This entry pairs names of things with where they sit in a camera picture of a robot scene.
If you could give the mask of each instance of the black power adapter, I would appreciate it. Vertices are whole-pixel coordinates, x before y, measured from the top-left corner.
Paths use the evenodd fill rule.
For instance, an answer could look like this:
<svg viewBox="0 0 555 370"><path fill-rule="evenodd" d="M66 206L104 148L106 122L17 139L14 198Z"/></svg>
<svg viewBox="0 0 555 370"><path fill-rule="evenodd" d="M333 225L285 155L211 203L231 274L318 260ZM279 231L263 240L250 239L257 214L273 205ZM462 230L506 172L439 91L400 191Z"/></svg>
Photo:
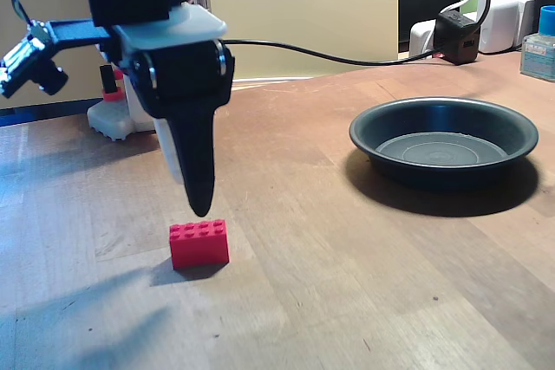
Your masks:
<svg viewBox="0 0 555 370"><path fill-rule="evenodd" d="M440 49L445 60L455 64L476 61L480 44L480 28L456 10L440 13L435 20L434 49Z"/></svg>

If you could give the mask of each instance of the dark gray dish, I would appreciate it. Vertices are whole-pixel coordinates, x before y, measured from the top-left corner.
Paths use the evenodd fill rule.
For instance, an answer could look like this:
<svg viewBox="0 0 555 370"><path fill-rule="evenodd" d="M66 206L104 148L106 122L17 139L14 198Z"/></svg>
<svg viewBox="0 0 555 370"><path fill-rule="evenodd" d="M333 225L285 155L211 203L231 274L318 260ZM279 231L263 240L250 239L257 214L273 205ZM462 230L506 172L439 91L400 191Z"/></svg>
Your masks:
<svg viewBox="0 0 555 370"><path fill-rule="evenodd" d="M534 124L510 108L447 97L392 101L350 125L350 138L378 172L435 191L499 181L538 137Z"/></svg>

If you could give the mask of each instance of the wooden tabletop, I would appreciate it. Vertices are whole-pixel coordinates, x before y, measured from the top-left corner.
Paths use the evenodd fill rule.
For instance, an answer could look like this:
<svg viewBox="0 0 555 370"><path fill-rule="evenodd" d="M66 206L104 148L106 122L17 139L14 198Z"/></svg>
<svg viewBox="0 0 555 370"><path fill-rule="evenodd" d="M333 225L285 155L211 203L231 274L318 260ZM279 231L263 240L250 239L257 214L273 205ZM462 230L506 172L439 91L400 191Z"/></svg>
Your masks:
<svg viewBox="0 0 555 370"><path fill-rule="evenodd" d="M494 190L435 196L372 172L350 122L451 95L514 108L538 148ZM0 368L555 368L555 85L519 54L235 92L209 218L231 262L177 273L198 221L154 134L83 116L0 129Z"/></svg>

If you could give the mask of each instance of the red lego brick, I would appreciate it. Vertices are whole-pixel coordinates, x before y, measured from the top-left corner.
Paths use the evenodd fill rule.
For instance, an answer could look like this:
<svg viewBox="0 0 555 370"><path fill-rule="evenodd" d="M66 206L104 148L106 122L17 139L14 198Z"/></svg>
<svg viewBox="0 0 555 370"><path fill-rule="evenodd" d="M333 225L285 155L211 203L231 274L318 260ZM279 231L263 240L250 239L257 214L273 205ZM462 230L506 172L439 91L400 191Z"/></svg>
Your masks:
<svg viewBox="0 0 555 370"><path fill-rule="evenodd" d="M172 225L170 249L174 269L229 263L225 220Z"/></svg>

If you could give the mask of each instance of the power strip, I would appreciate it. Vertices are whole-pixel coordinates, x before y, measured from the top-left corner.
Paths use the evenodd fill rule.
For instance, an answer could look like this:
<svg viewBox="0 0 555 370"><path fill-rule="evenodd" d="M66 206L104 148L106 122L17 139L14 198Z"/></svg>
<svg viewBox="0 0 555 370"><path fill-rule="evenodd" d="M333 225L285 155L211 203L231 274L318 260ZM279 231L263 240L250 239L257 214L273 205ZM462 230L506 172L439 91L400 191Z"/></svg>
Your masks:
<svg viewBox="0 0 555 370"><path fill-rule="evenodd" d="M476 12L465 13L465 16L476 21ZM424 42L428 39L430 32L435 28L435 19L418 22L410 30L410 41L408 44L408 56L419 55L422 51L434 48L434 38L431 36L428 45L424 48Z"/></svg>
<svg viewBox="0 0 555 370"><path fill-rule="evenodd" d="M506 37L509 39L512 38L512 42L481 42L480 43L480 51L482 52L500 52L499 48L507 47L510 48L518 47L522 44L522 39L530 35L532 33L532 21L533 21L533 13L534 13L534 0L514 0L518 5L518 17L517 22L515 23L513 29L513 25L507 26L508 29L512 31L512 34L506 34ZM465 16L473 19L474 21L477 20L477 12L466 13ZM488 20L485 25L482 26L482 29L486 30L493 30L493 26L495 26L496 30L502 29L499 28L499 25L496 22L503 22L503 19L494 19L493 16L496 15L496 5L495 3L492 4L492 8L490 9L490 16L488 16ZM419 55L422 51L432 49L433 48L433 37L429 37L428 45L424 48L424 43L428 39L430 32L432 32L435 28L435 19L425 21L425 22L418 22L416 23L412 29L410 30L410 41L408 47L408 56L415 56Z"/></svg>

